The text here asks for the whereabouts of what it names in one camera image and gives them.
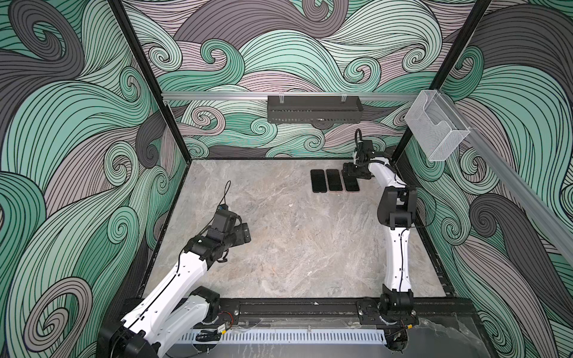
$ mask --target wall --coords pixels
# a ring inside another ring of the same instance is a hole
[[[573,231],[573,3],[487,14],[444,91]],[[429,163],[415,140],[399,163],[457,293],[500,357],[571,357],[573,269],[472,146]]]
[[[185,163],[105,0],[0,5],[0,346],[89,357]]]
[[[490,11],[519,2],[496,1]],[[164,91],[418,92],[473,1],[124,0]],[[173,101],[196,157],[350,157],[361,128],[391,152],[409,103],[364,103],[365,122],[266,122],[259,101]]]

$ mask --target work surface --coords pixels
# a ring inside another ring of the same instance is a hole
[[[360,192],[313,193],[311,169],[342,170],[344,160],[195,160],[179,195],[145,296],[177,262],[181,248],[213,216],[223,196],[249,224],[252,241],[232,247],[195,286],[221,297],[377,297],[387,238],[376,218],[382,196],[373,178]],[[410,281],[417,297],[444,296],[415,229]]]

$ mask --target smartphone screen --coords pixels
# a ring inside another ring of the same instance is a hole
[[[327,192],[326,178],[324,177],[324,170],[312,169],[311,170],[311,183],[313,192]]]
[[[344,187],[348,192],[355,192],[360,191],[360,187],[358,186],[358,180],[353,176],[342,176],[342,180],[344,181]]]
[[[326,169],[326,179],[330,191],[342,191],[342,180],[338,169]]]

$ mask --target patterned wallpaper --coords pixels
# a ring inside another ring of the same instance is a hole
[[[573,232],[573,2],[487,14],[450,74],[449,94]],[[429,163],[412,140],[399,166],[462,297],[500,357],[573,355],[573,268],[472,146]]]
[[[522,2],[495,1],[489,11]],[[124,0],[164,91],[417,92],[474,1]],[[447,86],[457,91],[452,78]],[[268,124],[259,101],[172,101],[195,157],[350,157],[360,128],[391,152],[409,103],[366,102],[364,122]]]
[[[106,0],[0,3],[0,347],[90,357],[185,162]]]

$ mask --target white mesh basket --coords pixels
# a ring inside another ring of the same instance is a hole
[[[436,90],[421,91],[405,119],[430,162],[446,160],[469,134],[454,102]]]

